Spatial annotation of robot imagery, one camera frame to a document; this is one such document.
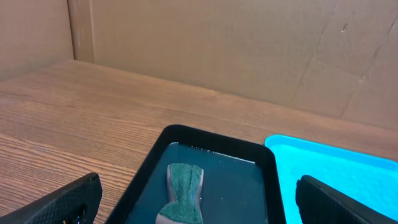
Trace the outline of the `dark green sponge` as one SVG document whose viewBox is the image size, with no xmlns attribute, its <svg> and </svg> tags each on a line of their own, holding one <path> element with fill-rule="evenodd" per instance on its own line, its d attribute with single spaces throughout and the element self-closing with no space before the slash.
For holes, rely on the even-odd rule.
<svg viewBox="0 0 398 224">
<path fill-rule="evenodd" d="M 173 163 L 167 166 L 170 202 L 157 214 L 155 224 L 203 224 L 200 208 L 204 170 L 196 165 Z"/>
</svg>

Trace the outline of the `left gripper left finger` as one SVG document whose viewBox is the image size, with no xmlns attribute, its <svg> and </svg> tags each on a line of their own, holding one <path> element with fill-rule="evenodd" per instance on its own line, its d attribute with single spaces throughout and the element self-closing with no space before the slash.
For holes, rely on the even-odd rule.
<svg viewBox="0 0 398 224">
<path fill-rule="evenodd" d="M 93 224 L 102 198 L 100 177 L 92 172 L 1 217 L 1 224 Z"/>
</svg>

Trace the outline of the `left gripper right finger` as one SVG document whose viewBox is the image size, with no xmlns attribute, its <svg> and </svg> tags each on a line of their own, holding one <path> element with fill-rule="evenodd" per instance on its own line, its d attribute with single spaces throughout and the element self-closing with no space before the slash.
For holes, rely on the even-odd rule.
<svg viewBox="0 0 398 224">
<path fill-rule="evenodd" d="M 295 201 L 303 224 L 397 224 L 309 175 L 297 181 Z"/>
</svg>

